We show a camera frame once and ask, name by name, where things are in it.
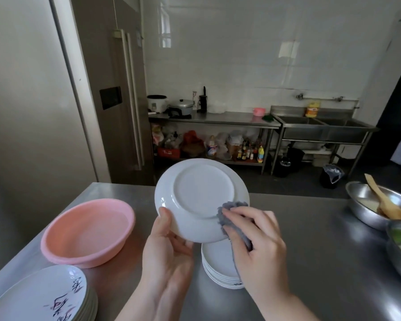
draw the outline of wooden spoon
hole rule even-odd
[[[401,220],[401,208],[398,205],[392,203],[390,198],[386,196],[377,186],[376,182],[374,181],[371,175],[367,173],[364,174],[365,178],[367,179],[367,183],[377,195],[380,200],[379,210],[381,210],[387,217],[391,220]]]

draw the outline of refrigerator handle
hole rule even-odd
[[[127,52],[127,41],[126,41],[126,34],[125,31],[123,29],[117,30],[113,33],[113,36],[115,38],[121,38],[122,39],[122,46],[123,46],[123,56],[125,58],[125,72],[126,72],[126,80],[127,80],[127,84],[128,84],[128,91],[129,91],[129,105],[131,108],[131,116],[132,116],[132,126],[134,129],[134,138],[135,138],[135,150],[137,152],[137,163],[138,163],[138,170],[142,170],[142,166],[141,166],[141,154],[140,154],[140,147],[139,147],[139,138],[138,138],[138,129],[137,129],[137,120],[135,117],[135,111],[134,111],[134,104],[132,101],[132,91],[131,91],[131,76],[129,75],[129,71],[128,71],[128,65],[130,65],[129,63],[129,56],[128,56],[128,52]]]
[[[139,108],[138,108],[137,89],[135,87],[135,73],[134,73],[134,61],[133,61],[132,47],[131,47],[131,35],[127,32],[126,37],[127,37],[126,41],[128,43],[128,49],[129,49],[129,63],[131,64],[132,86],[133,86],[133,90],[134,90],[135,113],[137,116],[137,127],[138,127],[138,138],[139,138],[139,145],[140,145],[140,152],[141,152],[141,162],[142,162],[142,166],[144,167],[143,141],[141,138],[140,114],[138,112]]]

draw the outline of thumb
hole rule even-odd
[[[171,227],[171,211],[165,207],[160,207],[159,214],[154,221],[150,234],[158,237],[166,236]]]
[[[246,261],[250,258],[247,247],[245,246],[245,242],[242,240],[238,232],[235,231],[234,228],[228,225],[224,225],[227,235],[230,238],[230,242],[232,244],[233,256],[235,258],[236,267],[240,268]]]

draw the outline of hand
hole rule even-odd
[[[291,294],[286,271],[286,245],[273,212],[241,206],[223,209],[223,214],[253,243],[254,249],[248,252],[237,232],[224,226],[232,242],[239,275],[259,309],[265,309],[272,302],[287,301]],[[254,219],[255,224],[243,216]]]
[[[142,284],[156,291],[184,297],[193,274],[193,242],[170,231],[171,212],[159,208],[143,251]]]

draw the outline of person's right hand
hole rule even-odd
[[[242,282],[260,310],[272,302],[287,301],[291,294],[286,270],[286,245],[280,236],[273,212],[253,207],[223,209],[229,218],[252,241],[254,249],[247,251],[244,241],[229,226],[224,226],[233,248],[235,264]],[[255,224],[243,216],[254,219]]]

